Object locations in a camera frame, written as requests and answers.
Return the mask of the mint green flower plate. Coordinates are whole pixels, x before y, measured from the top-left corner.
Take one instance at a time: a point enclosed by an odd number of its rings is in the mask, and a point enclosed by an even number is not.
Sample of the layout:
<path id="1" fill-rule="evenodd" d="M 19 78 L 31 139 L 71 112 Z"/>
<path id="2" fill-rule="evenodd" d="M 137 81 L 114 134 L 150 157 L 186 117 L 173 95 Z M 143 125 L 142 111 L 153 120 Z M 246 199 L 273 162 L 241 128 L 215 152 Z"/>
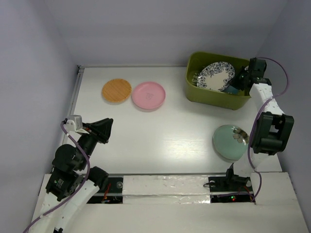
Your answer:
<path id="1" fill-rule="evenodd" d="M 212 143 L 220 156 L 237 161 L 247 150 L 249 135 L 236 125 L 223 125 L 215 130 Z"/>

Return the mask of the white foam strip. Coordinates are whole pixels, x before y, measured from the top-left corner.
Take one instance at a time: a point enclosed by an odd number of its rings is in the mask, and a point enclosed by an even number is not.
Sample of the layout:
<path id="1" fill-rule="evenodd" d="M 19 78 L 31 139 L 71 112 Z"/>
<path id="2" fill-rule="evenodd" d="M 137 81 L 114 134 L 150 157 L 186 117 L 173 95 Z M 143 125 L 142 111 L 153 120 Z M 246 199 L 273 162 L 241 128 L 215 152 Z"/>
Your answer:
<path id="1" fill-rule="evenodd" d="M 207 175 L 124 176 L 124 204 L 209 204 Z"/>

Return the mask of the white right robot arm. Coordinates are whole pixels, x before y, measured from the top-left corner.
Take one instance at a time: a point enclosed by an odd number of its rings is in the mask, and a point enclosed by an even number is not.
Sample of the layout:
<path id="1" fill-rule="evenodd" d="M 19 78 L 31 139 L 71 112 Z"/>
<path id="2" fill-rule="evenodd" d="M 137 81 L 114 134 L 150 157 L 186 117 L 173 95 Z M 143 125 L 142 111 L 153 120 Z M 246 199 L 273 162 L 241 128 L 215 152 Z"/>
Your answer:
<path id="1" fill-rule="evenodd" d="M 86 77 L 91 92 L 87 119 L 114 120 L 108 147 L 95 163 L 121 174 L 222 173 L 228 190 L 237 189 L 261 160 L 284 150 L 294 119 L 279 110 L 263 74 L 266 62 L 251 59 L 239 81 L 252 103 L 235 108 L 235 95 L 203 90 L 208 104 L 186 97 L 183 67 L 105 67 Z M 217 127 L 238 124 L 250 131 L 247 151 L 230 166 L 212 146 Z"/>

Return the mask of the woven bamboo tray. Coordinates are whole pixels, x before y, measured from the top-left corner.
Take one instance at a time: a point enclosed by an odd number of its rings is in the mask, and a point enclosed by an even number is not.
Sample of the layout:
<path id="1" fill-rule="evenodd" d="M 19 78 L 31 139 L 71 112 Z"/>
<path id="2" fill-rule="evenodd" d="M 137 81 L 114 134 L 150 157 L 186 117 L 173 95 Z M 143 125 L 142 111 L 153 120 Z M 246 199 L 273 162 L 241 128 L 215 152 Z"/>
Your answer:
<path id="1" fill-rule="evenodd" d="M 112 79 L 102 88 L 102 97 L 111 103 L 121 103 L 127 100 L 132 93 L 131 84 L 124 79 Z"/>

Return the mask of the dark blue glazed plate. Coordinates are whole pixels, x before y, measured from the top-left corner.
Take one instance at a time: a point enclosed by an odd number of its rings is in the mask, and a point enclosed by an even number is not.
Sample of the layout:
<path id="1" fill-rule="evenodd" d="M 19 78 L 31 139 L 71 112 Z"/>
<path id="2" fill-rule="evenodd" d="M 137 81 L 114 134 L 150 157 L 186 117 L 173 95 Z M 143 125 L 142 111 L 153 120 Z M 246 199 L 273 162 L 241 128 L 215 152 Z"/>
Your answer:
<path id="1" fill-rule="evenodd" d="M 226 89 L 224 89 L 222 92 L 237 95 L 240 92 L 240 90 L 230 85 Z"/>

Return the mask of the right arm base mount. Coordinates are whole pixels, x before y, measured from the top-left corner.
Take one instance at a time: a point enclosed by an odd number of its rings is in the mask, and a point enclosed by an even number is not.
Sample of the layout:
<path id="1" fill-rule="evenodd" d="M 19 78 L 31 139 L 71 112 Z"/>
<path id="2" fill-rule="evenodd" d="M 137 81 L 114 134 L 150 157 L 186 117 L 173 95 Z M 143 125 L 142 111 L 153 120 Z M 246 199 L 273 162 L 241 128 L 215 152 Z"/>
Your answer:
<path id="1" fill-rule="evenodd" d="M 209 189 L 212 203 L 255 203 L 250 177 L 236 175 L 233 165 L 227 169 L 225 176 L 209 177 L 203 187 Z"/>

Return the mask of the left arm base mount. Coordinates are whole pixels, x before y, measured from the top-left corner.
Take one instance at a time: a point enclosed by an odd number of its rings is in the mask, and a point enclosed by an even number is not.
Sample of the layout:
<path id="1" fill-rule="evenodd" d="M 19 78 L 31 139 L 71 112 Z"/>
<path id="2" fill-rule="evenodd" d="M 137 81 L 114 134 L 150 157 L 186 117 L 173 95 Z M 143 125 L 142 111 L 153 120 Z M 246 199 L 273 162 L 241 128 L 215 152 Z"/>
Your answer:
<path id="1" fill-rule="evenodd" d="M 94 194 L 87 204 L 122 204 L 123 177 L 112 176 L 104 189 Z"/>

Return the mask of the pink plastic plate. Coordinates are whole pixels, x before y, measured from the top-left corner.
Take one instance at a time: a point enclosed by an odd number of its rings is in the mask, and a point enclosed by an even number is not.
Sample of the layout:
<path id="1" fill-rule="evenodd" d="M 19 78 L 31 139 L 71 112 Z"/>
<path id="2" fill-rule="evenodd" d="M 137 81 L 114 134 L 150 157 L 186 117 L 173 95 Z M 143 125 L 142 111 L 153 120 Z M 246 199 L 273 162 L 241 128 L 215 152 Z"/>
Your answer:
<path id="1" fill-rule="evenodd" d="M 153 110 L 160 107 L 164 103 L 165 98 L 165 89 L 156 82 L 142 82 L 132 92 L 133 103 L 145 110 Z"/>

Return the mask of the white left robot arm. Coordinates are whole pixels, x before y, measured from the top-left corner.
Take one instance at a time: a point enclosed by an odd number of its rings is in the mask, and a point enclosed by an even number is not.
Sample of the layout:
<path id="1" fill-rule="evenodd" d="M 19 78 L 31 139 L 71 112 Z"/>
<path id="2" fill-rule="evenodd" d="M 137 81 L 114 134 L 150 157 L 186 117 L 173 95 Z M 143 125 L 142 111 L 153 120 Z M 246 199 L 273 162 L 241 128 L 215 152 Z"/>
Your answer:
<path id="1" fill-rule="evenodd" d="M 90 165 L 97 144 L 109 141 L 113 119 L 84 123 L 79 115 L 65 118 L 60 127 L 72 141 L 55 152 L 52 173 L 38 217 L 27 233 L 67 233 L 90 198 L 107 188 L 108 173 Z"/>

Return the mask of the green plastic bin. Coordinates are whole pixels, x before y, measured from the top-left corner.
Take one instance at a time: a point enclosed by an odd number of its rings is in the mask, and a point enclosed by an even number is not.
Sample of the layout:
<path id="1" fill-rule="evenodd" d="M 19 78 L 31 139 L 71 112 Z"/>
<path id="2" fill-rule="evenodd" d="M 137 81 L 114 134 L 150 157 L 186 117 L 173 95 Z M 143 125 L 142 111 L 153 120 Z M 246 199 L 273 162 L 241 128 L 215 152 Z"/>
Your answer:
<path id="1" fill-rule="evenodd" d="M 192 82 L 196 73 L 199 73 L 203 68 L 215 62 L 228 62 L 236 71 L 249 64 L 248 60 L 242 58 L 208 53 L 205 51 L 194 52 L 188 59 L 186 69 L 185 95 L 187 99 L 193 102 L 231 110 L 242 108 L 248 100 L 251 99 L 251 97 L 246 96 L 243 91 L 239 91 L 238 94 L 229 94 L 226 92 L 199 88 Z"/>

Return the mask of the blue floral white plate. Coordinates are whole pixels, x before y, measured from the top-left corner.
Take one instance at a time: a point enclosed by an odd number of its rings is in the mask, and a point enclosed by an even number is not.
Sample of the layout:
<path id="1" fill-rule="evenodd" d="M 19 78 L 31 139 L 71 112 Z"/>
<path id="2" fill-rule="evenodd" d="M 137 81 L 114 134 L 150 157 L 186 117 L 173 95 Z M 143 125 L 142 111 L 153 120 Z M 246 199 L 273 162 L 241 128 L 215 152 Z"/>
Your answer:
<path id="1" fill-rule="evenodd" d="M 222 92 L 234 77 L 235 69 L 230 63 L 215 62 L 199 73 L 196 85 L 199 88 Z"/>

